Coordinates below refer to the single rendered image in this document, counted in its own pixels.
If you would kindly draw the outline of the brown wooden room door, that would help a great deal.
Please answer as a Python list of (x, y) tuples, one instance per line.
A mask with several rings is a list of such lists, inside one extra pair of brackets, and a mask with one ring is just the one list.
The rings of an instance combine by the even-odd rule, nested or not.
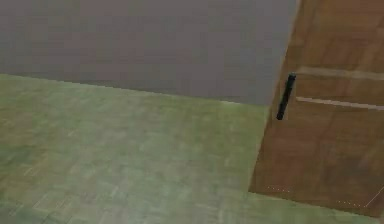
[(249, 189), (384, 216), (384, 0), (298, 0)]

